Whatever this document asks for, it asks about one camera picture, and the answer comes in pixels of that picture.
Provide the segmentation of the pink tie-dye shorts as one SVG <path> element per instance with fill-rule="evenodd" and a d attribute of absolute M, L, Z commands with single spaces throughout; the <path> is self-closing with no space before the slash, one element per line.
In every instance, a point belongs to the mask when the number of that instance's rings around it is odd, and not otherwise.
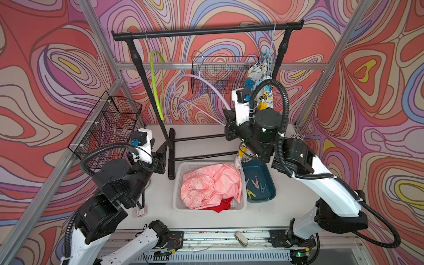
<path fill-rule="evenodd" d="M 217 206 L 222 199 L 242 199 L 240 170 L 233 163 L 218 163 L 183 175 L 180 199 L 190 210 Z"/>

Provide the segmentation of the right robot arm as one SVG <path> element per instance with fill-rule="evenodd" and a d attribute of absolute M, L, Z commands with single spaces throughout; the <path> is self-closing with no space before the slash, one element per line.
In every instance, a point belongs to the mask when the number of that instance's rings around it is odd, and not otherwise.
<path fill-rule="evenodd" d="M 275 87 L 283 101 L 283 111 L 259 109 L 257 95 L 266 87 Z M 286 136 L 289 120 L 289 99 L 285 87 L 276 79 L 260 82 L 255 89 L 239 88 L 231 93 L 234 108 L 225 110 L 225 137 L 228 141 L 240 139 L 248 149 L 243 154 L 253 160 L 271 163 L 272 168 L 293 178 L 319 196 L 312 210 L 302 218 L 293 218 L 283 235 L 283 246 L 302 246 L 318 233 L 353 233 L 365 241 L 383 248 L 397 248 L 401 237 L 396 228 L 372 209 L 362 191 L 353 190 L 331 171 L 298 138 Z M 380 242 L 361 234 L 368 228 L 371 213 L 392 233 L 392 242 Z"/>

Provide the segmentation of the light blue hanger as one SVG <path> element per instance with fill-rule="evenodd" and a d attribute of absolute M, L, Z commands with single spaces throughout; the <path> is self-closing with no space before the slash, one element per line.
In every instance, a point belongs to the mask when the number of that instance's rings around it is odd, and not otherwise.
<path fill-rule="evenodd" d="M 276 33 L 276 23 L 274 24 L 274 27 L 273 27 L 273 30 L 272 30 L 272 33 L 271 33 L 271 41 L 270 41 L 269 51 L 268 51 L 268 55 L 267 55 L 267 70 L 268 70 L 268 72 L 269 72 L 270 65 L 271 65 L 271 53 L 273 51 L 275 33 Z"/>

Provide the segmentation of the white printed graphic shorts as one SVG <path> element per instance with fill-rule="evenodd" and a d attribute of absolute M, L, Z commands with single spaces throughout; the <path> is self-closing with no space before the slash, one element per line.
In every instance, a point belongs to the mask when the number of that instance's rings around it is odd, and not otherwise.
<path fill-rule="evenodd" d="M 263 121 L 260 121 L 255 115 L 263 112 L 265 109 L 273 108 L 273 92 L 272 86 L 267 85 L 262 87 L 256 94 L 255 89 L 265 80 L 270 79 L 270 69 L 267 70 L 267 53 L 262 55 L 262 58 L 250 67 L 247 79 L 242 88 L 251 88 L 252 95 L 250 98 L 250 111 L 253 113 L 251 121 L 246 121 L 238 126 L 236 132 L 243 139 L 240 152 L 246 152 L 246 156 L 251 159 L 258 159 L 268 163 L 273 151 L 274 135 L 271 134 L 271 129 L 266 128 Z"/>

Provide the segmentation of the lavender wire hanger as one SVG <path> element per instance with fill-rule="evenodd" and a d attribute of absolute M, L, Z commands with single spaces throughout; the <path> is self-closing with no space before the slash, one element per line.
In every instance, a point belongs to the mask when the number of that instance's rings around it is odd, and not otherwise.
<path fill-rule="evenodd" d="M 181 70 L 167 85 L 165 96 L 166 118 L 173 124 L 225 125 L 224 112 L 231 106 L 229 97 L 217 85 L 206 79 L 204 63 L 209 58 L 205 52 L 195 50 L 191 58 L 201 69 Z"/>

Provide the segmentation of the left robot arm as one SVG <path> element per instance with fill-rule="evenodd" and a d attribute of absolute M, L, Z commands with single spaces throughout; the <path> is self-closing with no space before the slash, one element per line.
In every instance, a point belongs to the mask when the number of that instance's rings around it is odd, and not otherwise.
<path fill-rule="evenodd" d="M 75 211 L 67 226 L 61 258 L 63 265 L 129 265 L 150 250 L 168 256 L 183 246 L 183 232 L 171 232 L 163 222 L 154 220 L 126 245 L 99 257 L 103 245 L 128 216 L 126 210 L 141 206 L 139 200 L 151 176 L 163 174 L 166 167 L 166 143 L 149 156 L 152 163 L 138 158 L 114 159 L 97 172 L 89 167 L 90 160 L 114 149 L 128 149 L 132 155 L 142 151 L 140 143 L 133 140 L 106 145 L 81 160 L 81 170 L 91 176 L 97 189 Z"/>

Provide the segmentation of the green hanger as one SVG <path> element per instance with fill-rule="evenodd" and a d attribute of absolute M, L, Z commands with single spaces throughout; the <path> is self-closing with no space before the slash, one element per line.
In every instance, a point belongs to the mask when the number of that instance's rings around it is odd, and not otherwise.
<path fill-rule="evenodd" d="M 165 118 L 164 118 L 164 115 L 163 115 L 163 108 L 162 108 L 162 104 L 161 104 L 161 99 L 160 99 L 160 96 L 159 96 L 159 93 L 158 93 L 158 90 L 157 90 L 157 80 L 156 80 L 156 76 L 155 76 L 154 59 L 155 59 L 155 56 L 159 57 L 160 64 L 161 64 L 161 71 L 164 70 L 163 67 L 164 67 L 164 64 L 165 64 L 165 60 L 164 60 L 162 54 L 158 50 L 152 50 L 149 47 L 148 44 L 146 46 L 149 50 L 149 56 L 150 56 L 149 65 L 150 65 L 151 88 L 152 88 L 152 92 L 153 92 L 153 98 L 154 98 L 154 101 L 155 101 L 155 106 L 156 106 L 158 113 L 159 113 L 159 116 L 160 116 L 159 119 L 161 121 L 164 121 Z"/>

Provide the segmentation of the red shorts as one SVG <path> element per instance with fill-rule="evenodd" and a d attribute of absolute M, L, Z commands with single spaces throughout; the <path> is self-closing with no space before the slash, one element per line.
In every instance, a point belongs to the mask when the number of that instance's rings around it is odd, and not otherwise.
<path fill-rule="evenodd" d="M 233 197 L 222 199 L 219 205 L 204 208 L 204 210 L 212 210 L 216 213 L 221 213 L 224 210 L 229 210 L 231 208 L 231 202 L 233 201 L 233 199 L 234 199 Z"/>

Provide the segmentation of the teal grey clothespin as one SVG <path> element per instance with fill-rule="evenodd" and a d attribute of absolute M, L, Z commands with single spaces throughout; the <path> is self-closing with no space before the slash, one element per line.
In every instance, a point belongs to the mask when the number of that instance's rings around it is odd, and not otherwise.
<path fill-rule="evenodd" d="M 267 187 L 266 183 L 265 184 L 263 184 L 263 183 L 259 184 L 259 189 L 260 189 L 261 194 L 264 194 L 266 187 Z"/>

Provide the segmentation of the yellow clothespin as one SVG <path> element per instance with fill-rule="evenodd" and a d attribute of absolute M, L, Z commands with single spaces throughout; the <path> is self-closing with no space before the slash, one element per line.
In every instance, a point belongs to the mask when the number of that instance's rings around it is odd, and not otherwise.
<path fill-rule="evenodd" d="M 256 194 L 253 193 L 252 191 L 250 191 L 249 189 L 247 189 L 246 192 L 247 192 L 247 196 L 250 200 L 252 200 L 253 198 L 256 198 Z"/>

